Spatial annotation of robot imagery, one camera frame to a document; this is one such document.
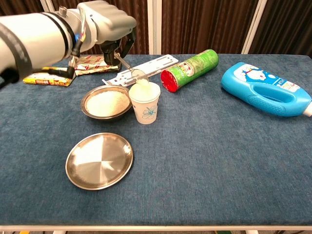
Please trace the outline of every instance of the blue detergent bottle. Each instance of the blue detergent bottle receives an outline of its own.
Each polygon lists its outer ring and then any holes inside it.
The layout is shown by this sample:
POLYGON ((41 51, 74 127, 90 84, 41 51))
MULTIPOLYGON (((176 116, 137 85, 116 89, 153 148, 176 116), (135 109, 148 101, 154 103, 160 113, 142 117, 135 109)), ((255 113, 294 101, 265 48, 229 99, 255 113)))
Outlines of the blue detergent bottle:
POLYGON ((312 116, 311 96, 298 85, 260 68, 239 62, 221 79, 230 94, 278 116, 312 116))

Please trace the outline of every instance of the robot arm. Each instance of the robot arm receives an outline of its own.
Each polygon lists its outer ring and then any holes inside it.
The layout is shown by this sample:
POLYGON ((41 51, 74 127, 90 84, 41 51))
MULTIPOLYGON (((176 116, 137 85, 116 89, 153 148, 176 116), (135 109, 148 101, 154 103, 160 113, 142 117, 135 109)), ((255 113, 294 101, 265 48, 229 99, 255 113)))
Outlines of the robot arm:
POLYGON ((71 56, 67 74, 60 74, 70 77, 80 52, 95 44, 101 46, 105 62, 115 65, 114 51, 128 36, 121 56, 128 53, 136 25, 133 17, 102 0, 53 13, 0 17, 0 88, 71 56))

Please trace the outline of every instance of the food package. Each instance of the food package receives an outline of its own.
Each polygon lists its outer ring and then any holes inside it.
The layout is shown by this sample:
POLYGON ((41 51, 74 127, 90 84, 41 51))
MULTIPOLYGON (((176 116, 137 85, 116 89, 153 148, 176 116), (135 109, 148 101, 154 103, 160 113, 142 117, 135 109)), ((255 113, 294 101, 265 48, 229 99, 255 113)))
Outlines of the food package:
MULTIPOLYGON (((115 72, 121 68, 120 64, 117 66, 107 65, 104 61, 103 55, 89 55, 82 56, 77 61, 75 68, 75 77, 96 72, 115 72)), ((43 69, 55 69, 66 71, 66 67, 43 67, 43 69)), ((33 73, 23 79, 25 84, 45 84, 69 86, 75 79, 63 78, 48 73, 33 73)))

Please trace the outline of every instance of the white paper cup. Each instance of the white paper cup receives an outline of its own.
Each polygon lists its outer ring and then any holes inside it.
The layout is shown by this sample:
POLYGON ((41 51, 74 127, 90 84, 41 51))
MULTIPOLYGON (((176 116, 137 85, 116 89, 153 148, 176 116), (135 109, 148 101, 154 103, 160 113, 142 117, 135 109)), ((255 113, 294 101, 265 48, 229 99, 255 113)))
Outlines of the white paper cup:
POLYGON ((156 120, 158 100, 160 96, 160 86, 150 82, 153 88, 153 98, 150 100, 139 100, 138 97, 134 98, 129 91, 129 97, 136 114, 136 119, 141 124, 150 124, 156 120))

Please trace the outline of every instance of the green chip can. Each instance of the green chip can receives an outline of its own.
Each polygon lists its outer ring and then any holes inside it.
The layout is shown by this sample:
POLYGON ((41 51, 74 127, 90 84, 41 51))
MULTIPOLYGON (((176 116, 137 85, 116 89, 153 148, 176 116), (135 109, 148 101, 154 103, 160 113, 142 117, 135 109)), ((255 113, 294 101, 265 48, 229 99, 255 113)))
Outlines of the green chip can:
POLYGON ((205 50, 184 62, 169 67, 160 74, 163 86, 170 92, 175 92, 183 85, 217 67, 218 54, 214 50, 205 50))

